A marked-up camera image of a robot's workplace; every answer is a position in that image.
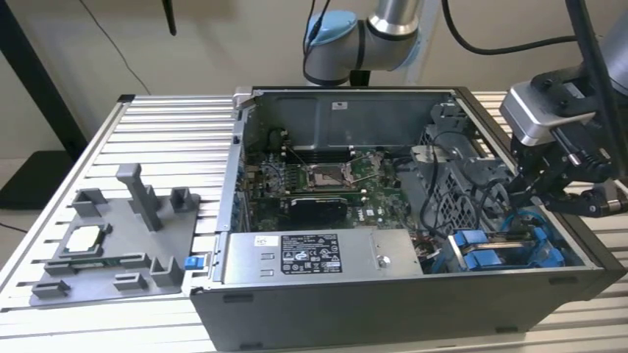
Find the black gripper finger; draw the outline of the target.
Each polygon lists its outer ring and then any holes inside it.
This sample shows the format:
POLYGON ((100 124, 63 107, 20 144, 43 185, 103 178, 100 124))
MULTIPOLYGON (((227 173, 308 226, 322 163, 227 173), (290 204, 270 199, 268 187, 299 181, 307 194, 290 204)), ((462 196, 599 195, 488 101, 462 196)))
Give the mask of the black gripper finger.
POLYGON ((556 184, 552 164, 544 176, 551 179, 550 188, 554 194, 548 203, 544 204, 550 211, 590 218, 603 218, 627 212, 627 194, 611 181, 611 177, 602 183, 594 183, 592 188, 576 194, 568 193, 556 184))
POLYGON ((544 176, 548 169, 547 157, 552 156, 555 143, 526 145, 518 138, 511 139, 511 154, 516 161, 516 176, 508 184, 507 192, 512 208, 531 205, 538 197, 543 204, 554 196, 551 179, 544 176))

